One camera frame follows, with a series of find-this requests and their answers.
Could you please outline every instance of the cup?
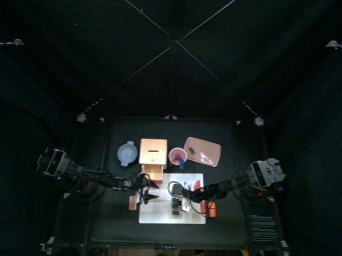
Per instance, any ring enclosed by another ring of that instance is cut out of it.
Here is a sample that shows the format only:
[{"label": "cup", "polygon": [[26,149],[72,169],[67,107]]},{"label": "cup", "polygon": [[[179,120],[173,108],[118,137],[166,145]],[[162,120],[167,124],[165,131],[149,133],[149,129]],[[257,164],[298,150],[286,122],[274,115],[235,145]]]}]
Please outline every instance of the cup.
[{"label": "cup", "polygon": [[187,161],[187,152],[186,152],[186,150],[183,148],[174,148],[169,152],[169,160],[174,165],[183,168],[185,162]]}]

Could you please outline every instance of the black enclosure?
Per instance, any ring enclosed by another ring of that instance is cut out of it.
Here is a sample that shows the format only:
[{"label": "black enclosure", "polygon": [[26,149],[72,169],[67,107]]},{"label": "black enclosure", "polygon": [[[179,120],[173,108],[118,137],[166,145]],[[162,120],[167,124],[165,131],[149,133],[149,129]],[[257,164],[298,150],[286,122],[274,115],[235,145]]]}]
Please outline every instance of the black enclosure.
[{"label": "black enclosure", "polygon": [[106,133],[87,133],[125,117],[261,128],[247,150],[286,172],[292,255],[341,255],[341,11],[337,0],[2,1],[0,254],[46,255],[62,191],[40,153],[104,164],[84,156]]}]

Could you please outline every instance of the black wall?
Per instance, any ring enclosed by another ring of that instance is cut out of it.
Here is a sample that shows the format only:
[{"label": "black wall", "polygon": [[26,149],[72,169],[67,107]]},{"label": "black wall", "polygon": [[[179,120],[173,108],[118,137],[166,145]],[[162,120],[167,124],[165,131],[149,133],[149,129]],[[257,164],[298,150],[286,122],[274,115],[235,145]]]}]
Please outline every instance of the black wall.
[{"label": "black wall", "polygon": [[341,67],[342,51],[332,49],[266,125],[287,173],[281,213],[292,255],[342,254]]},{"label": "black wall", "polygon": [[51,179],[36,173],[36,161],[47,147],[70,149],[74,122],[6,51],[0,60],[0,255],[36,255],[59,198]]}]

